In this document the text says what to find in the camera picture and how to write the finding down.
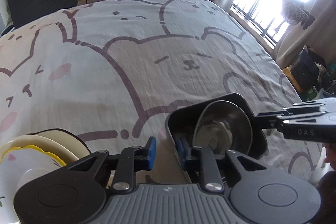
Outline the person right hand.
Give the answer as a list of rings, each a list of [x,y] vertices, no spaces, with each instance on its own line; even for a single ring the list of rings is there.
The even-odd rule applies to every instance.
[[[336,170],[336,149],[335,144],[325,143],[325,163],[329,163],[332,169]]]

